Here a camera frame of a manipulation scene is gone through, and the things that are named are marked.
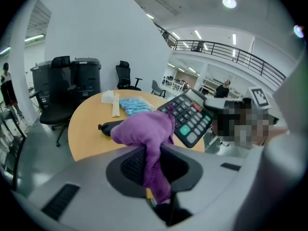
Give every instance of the calculator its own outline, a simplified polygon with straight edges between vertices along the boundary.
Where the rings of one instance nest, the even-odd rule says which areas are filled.
[[[173,104],[174,133],[188,148],[197,144],[212,123],[214,111],[205,108],[205,100],[206,97],[203,94],[187,89],[180,96],[157,109],[168,114],[169,104]]]

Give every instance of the round wooden table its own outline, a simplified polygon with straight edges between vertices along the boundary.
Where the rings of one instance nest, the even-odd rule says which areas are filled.
[[[136,90],[114,90],[120,98],[143,97],[155,109],[167,102],[166,99]],[[127,118],[125,111],[120,107],[120,116],[112,117],[112,104],[101,103],[102,93],[96,94],[85,100],[75,110],[68,127],[68,143],[75,161],[82,158],[115,150],[125,145],[115,143],[110,137],[98,130],[99,124],[105,122],[124,120]],[[186,147],[177,136],[173,136],[174,144]],[[205,145],[203,139],[190,150],[203,152]]]

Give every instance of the blue package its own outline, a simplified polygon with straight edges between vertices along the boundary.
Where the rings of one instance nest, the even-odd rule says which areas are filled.
[[[119,104],[128,116],[152,111],[151,106],[140,98],[120,98]]]

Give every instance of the railing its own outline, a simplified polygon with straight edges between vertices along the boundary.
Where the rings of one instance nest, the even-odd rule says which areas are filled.
[[[161,26],[159,26],[158,24],[154,23],[155,26],[157,26],[158,31],[161,33],[161,35],[163,36],[164,40],[166,41],[167,45],[171,48],[174,48],[174,46],[177,43],[177,39],[169,32],[167,32],[166,30],[164,30]]]
[[[285,79],[285,75],[274,66],[247,51],[211,41],[177,40],[162,27],[157,24],[155,25],[168,46],[175,51],[194,51],[230,60],[261,75],[276,87],[279,87]]]

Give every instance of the green button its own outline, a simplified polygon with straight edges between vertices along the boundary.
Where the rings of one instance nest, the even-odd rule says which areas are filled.
[[[186,134],[189,133],[190,130],[191,129],[189,128],[189,126],[184,125],[183,127],[181,127],[180,132],[181,132],[182,135],[186,135]]]
[[[211,121],[211,118],[209,118],[207,115],[205,116],[205,119],[206,119],[207,121]]]

